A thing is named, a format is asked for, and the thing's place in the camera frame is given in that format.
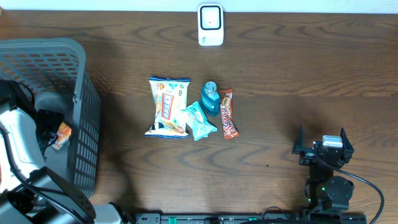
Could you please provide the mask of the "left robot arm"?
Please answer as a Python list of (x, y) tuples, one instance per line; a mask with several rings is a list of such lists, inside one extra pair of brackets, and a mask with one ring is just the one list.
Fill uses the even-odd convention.
[(115, 204), (88, 197), (45, 165), (45, 151), (65, 124), (35, 108), (24, 83), (1, 80), (1, 223), (129, 223)]

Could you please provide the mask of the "blue mouthwash bottle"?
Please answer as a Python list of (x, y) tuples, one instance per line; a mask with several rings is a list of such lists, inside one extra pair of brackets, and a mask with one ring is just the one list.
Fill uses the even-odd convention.
[(220, 96), (215, 82), (207, 82), (201, 89), (200, 104), (205, 112), (217, 116), (220, 112)]

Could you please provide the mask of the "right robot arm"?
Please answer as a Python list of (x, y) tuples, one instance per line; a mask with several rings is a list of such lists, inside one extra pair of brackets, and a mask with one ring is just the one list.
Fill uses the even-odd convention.
[(309, 208), (304, 210), (303, 216), (307, 220), (316, 214), (339, 216), (349, 208), (354, 185), (352, 181), (335, 175), (334, 171), (350, 161), (354, 148), (344, 129), (339, 136), (324, 135), (321, 141), (313, 143), (313, 147), (305, 147), (303, 143), (303, 127), (300, 127), (292, 154), (299, 155), (301, 166), (309, 166), (305, 186)]

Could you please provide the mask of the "orange chocolate bar wrapper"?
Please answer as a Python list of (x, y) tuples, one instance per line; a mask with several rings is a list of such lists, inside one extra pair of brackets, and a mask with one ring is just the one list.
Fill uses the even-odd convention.
[(223, 123), (225, 139), (232, 139), (239, 136), (239, 132), (233, 122), (233, 89), (220, 90), (220, 115)]

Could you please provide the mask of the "orange small snack packet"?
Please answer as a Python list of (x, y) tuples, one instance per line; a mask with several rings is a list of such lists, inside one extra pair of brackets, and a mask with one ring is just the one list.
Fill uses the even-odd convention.
[(63, 145), (69, 140), (72, 135), (72, 128), (65, 122), (63, 122), (57, 131), (57, 140), (52, 144), (55, 150), (60, 150)]

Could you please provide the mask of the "yellow snack bag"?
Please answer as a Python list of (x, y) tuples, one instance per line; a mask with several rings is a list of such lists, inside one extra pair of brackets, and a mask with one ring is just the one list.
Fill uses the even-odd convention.
[(188, 138), (183, 112), (187, 107), (189, 78), (150, 77), (149, 83), (155, 103), (154, 123), (146, 137)]

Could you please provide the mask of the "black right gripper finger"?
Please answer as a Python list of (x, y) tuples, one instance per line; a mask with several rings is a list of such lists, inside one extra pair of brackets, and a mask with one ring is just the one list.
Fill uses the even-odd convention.
[(344, 153), (344, 155), (351, 156), (354, 153), (354, 148), (351, 145), (350, 141), (348, 140), (348, 137), (346, 135), (346, 132), (345, 132), (344, 128), (341, 128), (340, 137), (341, 137), (342, 143), (343, 143), (343, 153)]
[(293, 153), (301, 153), (303, 151), (303, 126), (300, 125), (298, 138), (294, 141)]

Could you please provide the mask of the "teal small snack packet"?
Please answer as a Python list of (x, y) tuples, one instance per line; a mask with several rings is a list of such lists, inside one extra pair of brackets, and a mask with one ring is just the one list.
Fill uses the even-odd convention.
[(205, 112), (197, 101), (188, 106), (183, 111), (183, 115), (186, 124), (192, 129), (195, 141), (201, 138), (207, 138), (210, 133), (217, 132), (218, 130), (214, 124), (208, 121)]

